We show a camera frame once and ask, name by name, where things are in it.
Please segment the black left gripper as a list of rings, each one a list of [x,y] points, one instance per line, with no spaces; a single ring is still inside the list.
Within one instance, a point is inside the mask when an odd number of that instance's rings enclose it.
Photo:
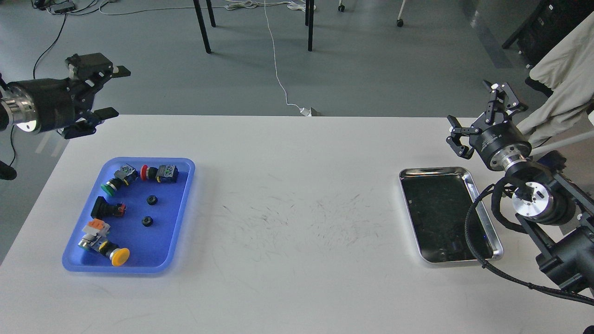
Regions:
[[[93,135],[96,127],[119,116],[113,108],[82,112],[85,93],[97,93],[112,78],[131,76],[123,65],[113,65],[102,53],[74,54],[65,60],[66,79],[33,79],[6,86],[6,126],[36,135],[57,130],[64,139]]]

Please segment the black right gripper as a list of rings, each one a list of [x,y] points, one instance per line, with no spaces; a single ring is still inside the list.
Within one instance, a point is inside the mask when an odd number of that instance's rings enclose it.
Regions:
[[[447,116],[451,125],[446,142],[458,157],[469,160],[474,151],[481,157],[484,165],[492,171],[507,171],[512,165],[526,158],[532,152],[532,145],[511,123],[513,116],[528,110],[514,93],[509,83],[491,83],[482,80],[490,91],[490,98],[483,113],[484,123],[491,125],[482,129],[462,127],[454,116]],[[461,142],[462,137],[472,137],[472,148]]]

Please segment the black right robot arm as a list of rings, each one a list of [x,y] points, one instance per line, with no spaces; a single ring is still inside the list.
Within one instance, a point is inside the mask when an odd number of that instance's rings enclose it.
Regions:
[[[527,283],[490,264],[471,243],[469,218],[465,218],[464,235],[471,254],[482,268],[512,283],[592,306],[593,299],[581,292],[593,288],[593,199],[563,175],[565,160],[557,151],[539,161],[530,158],[532,146],[513,123],[513,115],[528,106],[509,84],[483,83],[490,91],[489,101],[469,127],[454,116],[447,118],[451,129],[446,142],[459,157],[478,154],[489,170],[505,173],[479,194],[469,211],[490,195],[493,216],[505,228],[532,239],[540,250],[539,270],[556,288]]]

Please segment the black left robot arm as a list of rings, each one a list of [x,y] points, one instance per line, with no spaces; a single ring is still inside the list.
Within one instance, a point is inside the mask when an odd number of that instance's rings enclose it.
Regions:
[[[65,60],[69,76],[1,82],[0,127],[17,126],[32,135],[59,131],[64,139],[93,135],[99,124],[117,117],[114,108],[92,110],[95,95],[113,78],[128,77],[102,53],[74,54]]]

